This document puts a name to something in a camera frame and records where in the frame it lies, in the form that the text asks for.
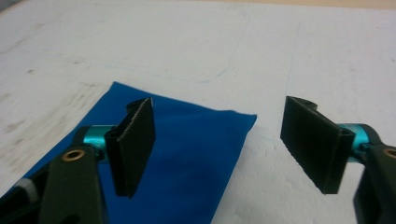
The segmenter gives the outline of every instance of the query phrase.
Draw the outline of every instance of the blue fabric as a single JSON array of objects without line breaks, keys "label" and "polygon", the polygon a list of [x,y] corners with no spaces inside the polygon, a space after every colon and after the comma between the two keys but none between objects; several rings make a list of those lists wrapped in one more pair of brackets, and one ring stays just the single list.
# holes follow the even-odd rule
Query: blue fabric
[{"label": "blue fabric", "polygon": [[[210,223],[256,116],[216,111],[114,83],[77,126],[118,124],[125,106],[153,98],[156,142],[132,200],[99,165],[110,223]],[[66,149],[76,129],[27,175]]]}]

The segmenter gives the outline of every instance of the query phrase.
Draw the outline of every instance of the white table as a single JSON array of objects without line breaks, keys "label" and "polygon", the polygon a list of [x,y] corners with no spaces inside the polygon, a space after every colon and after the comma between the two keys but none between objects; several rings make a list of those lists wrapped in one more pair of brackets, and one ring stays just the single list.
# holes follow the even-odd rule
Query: white table
[{"label": "white table", "polygon": [[396,145],[396,11],[30,0],[0,12],[0,194],[113,81],[258,114],[213,223],[354,223],[362,166],[322,195],[279,138],[286,95]]}]

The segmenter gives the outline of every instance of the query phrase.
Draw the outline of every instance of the white surface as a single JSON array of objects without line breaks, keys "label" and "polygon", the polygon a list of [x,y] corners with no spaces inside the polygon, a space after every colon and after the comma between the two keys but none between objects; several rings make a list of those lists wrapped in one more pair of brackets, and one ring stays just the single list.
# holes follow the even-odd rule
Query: white surface
[{"label": "white surface", "polygon": [[362,167],[322,195],[279,139],[285,96],[396,145],[395,75],[396,11],[25,1],[0,13],[0,193],[119,81],[258,114],[213,223],[354,223]]}]

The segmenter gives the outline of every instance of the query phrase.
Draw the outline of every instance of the blue cloth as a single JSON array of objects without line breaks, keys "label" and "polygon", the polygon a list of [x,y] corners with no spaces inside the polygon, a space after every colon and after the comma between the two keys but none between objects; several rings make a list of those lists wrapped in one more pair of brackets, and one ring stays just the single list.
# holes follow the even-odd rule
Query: blue cloth
[{"label": "blue cloth", "polygon": [[[128,103],[146,97],[153,98],[156,142],[134,197],[117,197],[109,165],[99,165],[110,223],[210,223],[256,116],[216,111],[116,82],[77,128],[118,124]],[[66,149],[76,129],[27,175]]]}]

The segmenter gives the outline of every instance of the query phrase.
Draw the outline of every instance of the screw hole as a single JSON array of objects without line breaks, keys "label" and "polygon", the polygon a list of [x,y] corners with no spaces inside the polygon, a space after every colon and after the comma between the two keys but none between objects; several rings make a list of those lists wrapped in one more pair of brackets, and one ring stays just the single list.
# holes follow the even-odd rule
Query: screw hole
[{"label": "screw hole", "polygon": [[64,220],[61,221],[61,224],[78,224],[79,220],[79,215],[73,214],[64,218]]},{"label": "screw hole", "polygon": [[81,157],[83,157],[85,154],[84,150],[81,149],[76,149],[76,150],[71,150],[62,156],[62,159],[64,161],[76,161],[79,160]]},{"label": "screw hole", "polygon": [[393,159],[396,159],[396,149],[386,148],[384,150],[385,154]]}]

